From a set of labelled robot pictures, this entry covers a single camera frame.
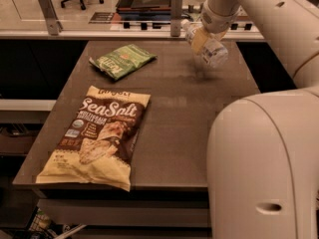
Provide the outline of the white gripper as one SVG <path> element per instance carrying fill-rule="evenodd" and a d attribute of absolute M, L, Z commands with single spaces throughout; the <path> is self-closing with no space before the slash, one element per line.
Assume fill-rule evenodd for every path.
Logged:
<path fill-rule="evenodd" d="M 193 52 L 199 54 L 210 38 L 209 33 L 214 34 L 215 40 L 221 41 L 238 13 L 239 4 L 235 0 L 206 0 L 201 11 L 201 21 L 206 30 L 203 27 L 195 30 L 191 42 Z"/>

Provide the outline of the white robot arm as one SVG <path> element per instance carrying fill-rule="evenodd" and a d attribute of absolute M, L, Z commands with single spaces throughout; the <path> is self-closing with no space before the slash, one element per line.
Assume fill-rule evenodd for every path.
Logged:
<path fill-rule="evenodd" d="M 212 239 L 318 239 L 319 17 L 306 0 L 206 0 L 210 33 L 245 10 L 293 80 L 216 117 L 207 143 Z"/>

